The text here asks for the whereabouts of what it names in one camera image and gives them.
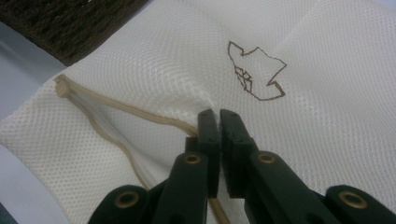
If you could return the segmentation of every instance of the brown woven material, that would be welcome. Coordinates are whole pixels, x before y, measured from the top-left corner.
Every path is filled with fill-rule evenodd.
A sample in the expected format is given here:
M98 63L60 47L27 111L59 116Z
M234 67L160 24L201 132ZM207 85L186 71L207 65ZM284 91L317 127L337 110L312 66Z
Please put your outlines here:
M0 0L0 21L65 65L84 58L147 0Z

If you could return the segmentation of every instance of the brass grommet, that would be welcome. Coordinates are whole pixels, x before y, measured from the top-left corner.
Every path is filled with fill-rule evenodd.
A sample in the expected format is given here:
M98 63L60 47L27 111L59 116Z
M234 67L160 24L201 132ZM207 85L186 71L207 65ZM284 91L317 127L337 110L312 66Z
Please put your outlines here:
M200 161L201 161L201 157L197 155L187 155L184 157L184 162L188 164L196 164L199 163Z
M114 204L118 208L128 208L134 206L139 201L139 195L134 191L125 191L117 196Z
M273 157L270 154L267 153L262 153L259 155L259 161L263 163L274 163L275 162L275 157Z
M338 194L338 197L341 201L354 208L363 209L368 205L366 200L364 200L360 195L350 191L342 191Z

